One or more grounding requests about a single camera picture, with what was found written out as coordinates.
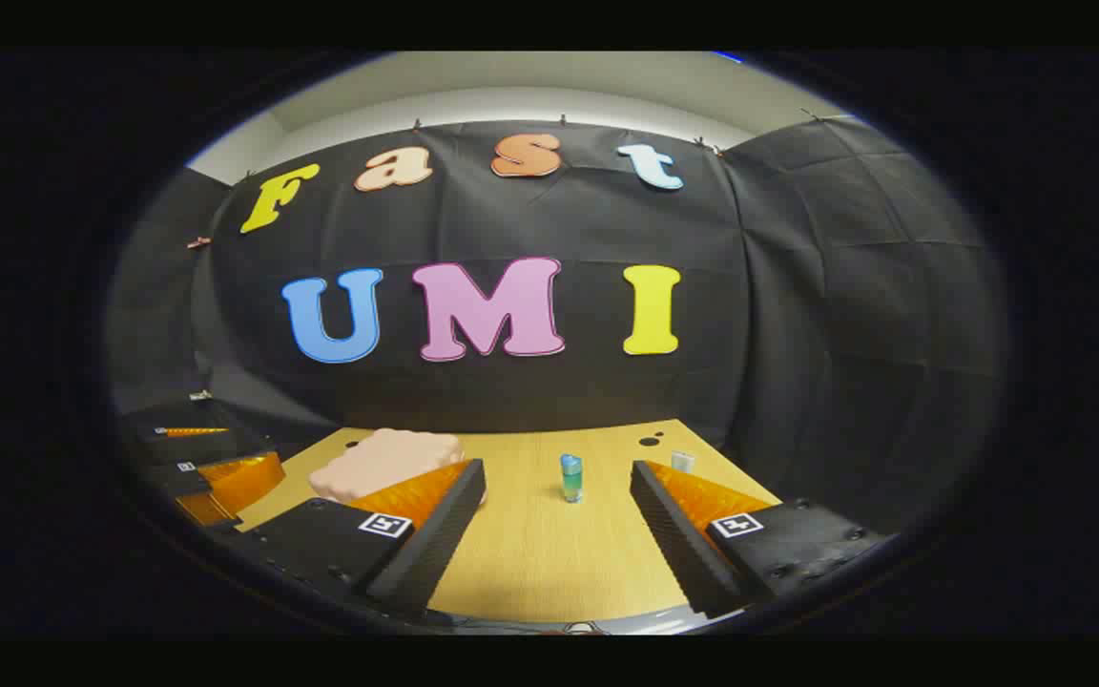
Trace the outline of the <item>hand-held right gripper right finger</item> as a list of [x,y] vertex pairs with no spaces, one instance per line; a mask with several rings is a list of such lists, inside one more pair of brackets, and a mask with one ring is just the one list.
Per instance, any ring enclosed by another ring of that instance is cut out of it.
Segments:
[[721,614],[812,590],[889,542],[813,500],[769,505],[650,461],[630,494],[693,612]]

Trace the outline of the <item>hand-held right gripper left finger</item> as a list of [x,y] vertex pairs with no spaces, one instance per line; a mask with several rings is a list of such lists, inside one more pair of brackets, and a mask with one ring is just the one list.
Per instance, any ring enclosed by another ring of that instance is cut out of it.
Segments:
[[422,620],[485,491],[482,461],[465,459],[354,505],[310,497],[235,551],[323,603]]

